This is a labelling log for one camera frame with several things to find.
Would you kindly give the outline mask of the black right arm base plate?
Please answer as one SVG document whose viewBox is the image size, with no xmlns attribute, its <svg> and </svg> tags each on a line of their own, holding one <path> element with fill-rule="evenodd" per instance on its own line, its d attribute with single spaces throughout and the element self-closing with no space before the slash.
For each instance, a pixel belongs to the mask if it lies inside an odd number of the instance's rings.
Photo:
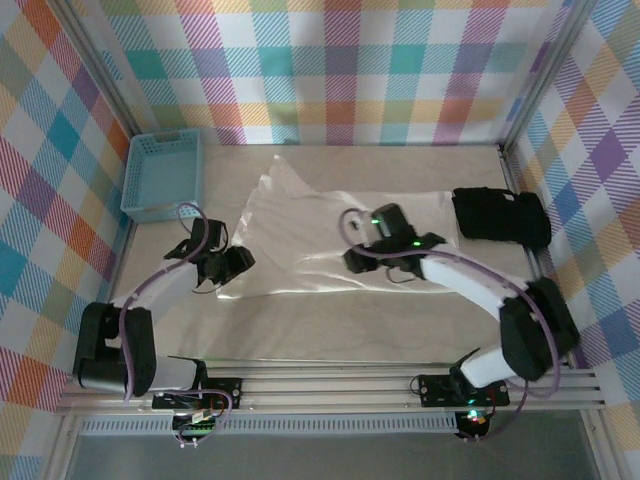
<svg viewBox="0 0 640 480">
<path fill-rule="evenodd" d="M 451 375 L 416 375 L 409 389 L 427 407 L 493 407 L 508 406 L 510 397 L 503 381 L 486 387 L 474 387 L 463 378 Z"/>
</svg>

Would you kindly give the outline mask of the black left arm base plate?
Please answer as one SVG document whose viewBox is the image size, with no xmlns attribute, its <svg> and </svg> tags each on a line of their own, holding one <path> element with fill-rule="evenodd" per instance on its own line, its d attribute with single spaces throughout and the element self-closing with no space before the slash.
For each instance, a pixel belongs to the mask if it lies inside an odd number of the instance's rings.
<svg viewBox="0 0 640 480">
<path fill-rule="evenodd" d="M 153 393 L 156 410 L 224 410 L 240 406 L 243 380 L 238 377 L 204 378 L 186 390 L 164 390 Z"/>
</svg>

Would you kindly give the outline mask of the aluminium side rail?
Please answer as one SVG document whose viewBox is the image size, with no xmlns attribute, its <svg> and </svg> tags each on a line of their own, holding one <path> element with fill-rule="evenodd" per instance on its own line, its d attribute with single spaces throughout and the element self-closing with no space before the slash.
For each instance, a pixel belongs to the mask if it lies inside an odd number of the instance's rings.
<svg viewBox="0 0 640 480">
<path fill-rule="evenodd" d="M 504 176 L 505 184 L 507 188 L 514 193 L 521 193 L 522 189 L 519 187 L 518 182 L 516 180 L 516 176 L 513 173 L 511 165 L 509 163 L 508 155 L 505 153 L 504 146 L 500 143 L 496 145 L 497 153 L 499 156 L 502 173 Z M 532 250 L 528 247 L 524 247 L 524 253 L 528 261 L 529 270 L 533 274 L 535 278 L 539 278 L 546 275 L 546 271 L 544 270 L 541 260 L 539 258 L 539 253 L 541 251 Z M 576 368 L 575 358 L 572 353 L 566 354 L 562 358 L 562 366 L 565 368 Z"/>
<path fill-rule="evenodd" d="M 115 296 L 115 292 L 120 284 L 124 265 L 135 236 L 137 225 L 134 221 L 128 220 L 125 228 L 116 236 L 116 257 L 111 269 L 109 281 L 104 281 L 98 290 L 97 302 L 107 303 Z"/>
</svg>

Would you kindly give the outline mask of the aluminium frame post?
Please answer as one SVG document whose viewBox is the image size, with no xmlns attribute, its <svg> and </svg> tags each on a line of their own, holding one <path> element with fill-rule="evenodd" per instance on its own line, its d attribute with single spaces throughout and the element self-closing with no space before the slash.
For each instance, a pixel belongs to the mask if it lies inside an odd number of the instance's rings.
<svg viewBox="0 0 640 480">
<path fill-rule="evenodd" d="M 557 13 L 525 77 L 526 83 L 511 105 L 497 144 L 503 152 L 515 148 L 535 110 L 577 41 L 598 0 L 560 0 Z"/>
<path fill-rule="evenodd" d="M 56 418 L 54 435 L 38 480 L 65 480 L 81 424 L 82 417 L 77 415 L 62 415 Z"/>
<path fill-rule="evenodd" d="M 582 410 L 581 417 L 601 480 L 628 480 L 624 458 L 602 410 Z"/>
<path fill-rule="evenodd" d="M 140 134 L 140 126 L 117 89 L 114 77 L 111 75 L 102 55 L 94 46 L 87 30 L 82 25 L 80 16 L 74 11 L 71 0 L 48 0 L 48 2 L 55 11 L 65 32 L 69 35 L 71 43 L 78 51 L 97 88 L 104 95 L 125 132 L 129 136 Z"/>
</svg>

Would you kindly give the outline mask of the white t-shirt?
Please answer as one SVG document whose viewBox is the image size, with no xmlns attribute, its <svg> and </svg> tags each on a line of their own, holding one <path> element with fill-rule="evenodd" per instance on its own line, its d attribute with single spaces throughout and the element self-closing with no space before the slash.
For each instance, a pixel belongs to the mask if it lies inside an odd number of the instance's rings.
<svg viewBox="0 0 640 480">
<path fill-rule="evenodd" d="M 284 293 L 372 291 L 442 293 L 444 287 L 399 273 L 388 280 L 383 269 L 354 274 L 342 256 L 348 246 L 338 230 L 339 215 L 356 207 L 372 211 L 398 204 L 420 234 L 433 232 L 458 243 L 452 194 L 380 192 L 318 192 L 306 184 L 281 156 L 276 156 L 251 192 L 232 237 L 250 250 L 255 265 L 222 286 L 221 299 Z"/>
</svg>

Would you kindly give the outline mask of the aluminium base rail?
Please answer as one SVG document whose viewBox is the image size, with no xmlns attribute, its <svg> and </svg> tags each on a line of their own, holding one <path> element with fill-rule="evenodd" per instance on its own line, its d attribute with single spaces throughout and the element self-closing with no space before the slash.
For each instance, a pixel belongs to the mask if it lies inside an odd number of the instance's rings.
<svg viewBox="0 0 640 480">
<path fill-rule="evenodd" d="M 419 374 L 447 375 L 443 365 L 333 361 L 220 361 L 208 365 L 210 378 L 243 380 L 237 413 L 347 414 L 399 413 L 421 409 L 420 398 L 409 389 Z M 562 367 L 560 380 L 551 374 L 529 384 L 507 384 L 512 411 L 591 410 L 605 405 L 595 373 Z"/>
</svg>

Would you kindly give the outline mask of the blue plastic basket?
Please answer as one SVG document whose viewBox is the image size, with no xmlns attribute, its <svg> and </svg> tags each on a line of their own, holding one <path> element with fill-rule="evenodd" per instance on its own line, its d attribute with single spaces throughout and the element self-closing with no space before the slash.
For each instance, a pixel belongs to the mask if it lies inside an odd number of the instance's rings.
<svg viewBox="0 0 640 480">
<path fill-rule="evenodd" d="M 121 210 L 138 224 L 197 217 L 203 203 L 203 161 L 197 129 L 134 136 Z"/>
</svg>

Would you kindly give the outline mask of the black folded garment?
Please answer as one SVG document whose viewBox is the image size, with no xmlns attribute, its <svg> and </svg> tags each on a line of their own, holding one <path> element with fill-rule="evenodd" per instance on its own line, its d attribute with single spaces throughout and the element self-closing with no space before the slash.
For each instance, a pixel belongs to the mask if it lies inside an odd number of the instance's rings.
<svg viewBox="0 0 640 480">
<path fill-rule="evenodd" d="M 452 197 L 460 232 L 467 239 L 546 248 L 552 237 L 549 217 L 535 193 L 488 187 L 456 188 Z"/>
</svg>

